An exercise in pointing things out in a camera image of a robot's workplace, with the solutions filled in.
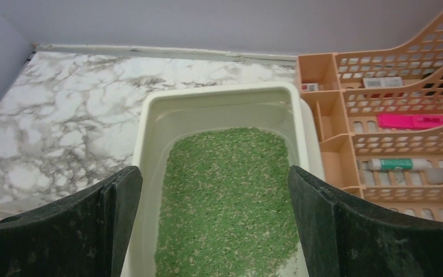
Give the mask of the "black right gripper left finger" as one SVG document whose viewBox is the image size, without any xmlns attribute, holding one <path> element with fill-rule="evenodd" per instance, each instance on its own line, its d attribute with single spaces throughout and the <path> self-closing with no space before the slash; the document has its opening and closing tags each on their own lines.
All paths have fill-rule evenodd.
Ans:
<svg viewBox="0 0 443 277">
<path fill-rule="evenodd" d="M 128 166 L 0 220 L 0 276 L 119 276 L 142 182 L 140 169 Z"/>
</svg>

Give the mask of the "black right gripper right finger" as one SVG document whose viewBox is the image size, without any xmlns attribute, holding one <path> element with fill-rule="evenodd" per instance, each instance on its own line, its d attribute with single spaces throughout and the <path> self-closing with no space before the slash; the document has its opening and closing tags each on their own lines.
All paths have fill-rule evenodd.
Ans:
<svg viewBox="0 0 443 277">
<path fill-rule="evenodd" d="M 288 190 L 310 276 L 443 276 L 443 223 L 380 207 L 292 166 Z"/>
</svg>

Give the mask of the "green cat litter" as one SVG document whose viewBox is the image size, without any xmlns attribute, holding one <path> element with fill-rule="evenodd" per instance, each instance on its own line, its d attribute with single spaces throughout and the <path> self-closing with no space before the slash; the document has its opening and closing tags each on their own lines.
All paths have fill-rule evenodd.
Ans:
<svg viewBox="0 0 443 277">
<path fill-rule="evenodd" d="M 296 252 L 282 137 L 257 128 L 195 134 L 169 153 L 157 276 L 277 276 Z"/>
</svg>

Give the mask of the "white plastic litter box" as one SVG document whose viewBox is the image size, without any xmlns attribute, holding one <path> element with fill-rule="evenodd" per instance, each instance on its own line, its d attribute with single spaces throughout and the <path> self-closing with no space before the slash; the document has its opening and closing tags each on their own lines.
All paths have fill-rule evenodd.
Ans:
<svg viewBox="0 0 443 277">
<path fill-rule="evenodd" d="M 292 84 L 269 81 L 150 94 L 140 115 L 132 164 L 143 176 L 122 276 L 154 276 L 163 177 L 176 141 L 210 130 L 259 128 L 284 138 L 288 160 L 324 179 L 313 115 Z"/>
</svg>

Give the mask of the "small white red box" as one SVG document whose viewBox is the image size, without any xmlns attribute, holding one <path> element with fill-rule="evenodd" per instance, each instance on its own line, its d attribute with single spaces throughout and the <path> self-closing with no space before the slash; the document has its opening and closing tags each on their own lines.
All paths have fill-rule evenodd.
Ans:
<svg viewBox="0 0 443 277">
<path fill-rule="evenodd" d="M 303 92 L 316 92 L 319 90 L 319 84 L 318 83 L 302 83 L 301 84 L 301 90 Z"/>
</svg>

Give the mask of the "green marker pen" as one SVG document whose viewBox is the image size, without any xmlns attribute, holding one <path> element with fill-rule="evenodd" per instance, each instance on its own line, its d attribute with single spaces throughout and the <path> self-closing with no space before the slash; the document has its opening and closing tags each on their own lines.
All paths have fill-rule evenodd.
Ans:
<svg viewBox="0 0 443 277">
<path fill-rule="evenodd" d="M 400 171 L 412 170 L 421 171 L 431 167 L 430 162 L 426 159 L 410 159 L 410 158 L 373 158 L 368 161 L 370 170 L 375 171 Z"/>
</svg>

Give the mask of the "orange mesh file organizer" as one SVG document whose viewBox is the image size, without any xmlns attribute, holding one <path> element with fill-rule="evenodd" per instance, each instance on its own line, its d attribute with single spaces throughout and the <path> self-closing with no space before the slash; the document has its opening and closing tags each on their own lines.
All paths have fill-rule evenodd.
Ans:
<svg viewBox="0 0 443 277">
<path fill-rule="evenodd" d="M 363 78 L 401 77 L 402 87 L 364 88 Z M 302 83 L 318 83 L 303 92 Z M 297 57 L 295 84 L 309 105 L 324 180 L 396 212 L 443 222 L 443 126 L 383 129 L 377 115 L 443 115 L 443 11 L 401 46 Z M 375 171 L 373 158 L 426 159 L 421 171 Z"/>
</svg>

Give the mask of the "pink marker pen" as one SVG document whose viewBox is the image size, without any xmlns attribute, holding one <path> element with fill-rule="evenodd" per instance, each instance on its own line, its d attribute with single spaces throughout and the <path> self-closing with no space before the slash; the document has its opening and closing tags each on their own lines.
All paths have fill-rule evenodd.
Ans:
<svg viewBox="0 0 443 277">
<path fill-rule="evenodd" d="M 377 123 L 383 129 L 428 130 L 443 126 L 443 115 L 380 113 L 377 115 Z"/>
</svg>

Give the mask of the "white marker pen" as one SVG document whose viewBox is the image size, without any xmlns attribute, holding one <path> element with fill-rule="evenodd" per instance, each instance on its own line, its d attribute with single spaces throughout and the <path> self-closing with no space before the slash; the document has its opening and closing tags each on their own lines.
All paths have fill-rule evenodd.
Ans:
<svg viewBox="0 0 443 277">
<path fill-rule="evenodd" d="M 394 88 L 404 85 L 401 77 L 368 77 L 362 81 L 364 88 Z"/>
</svg>

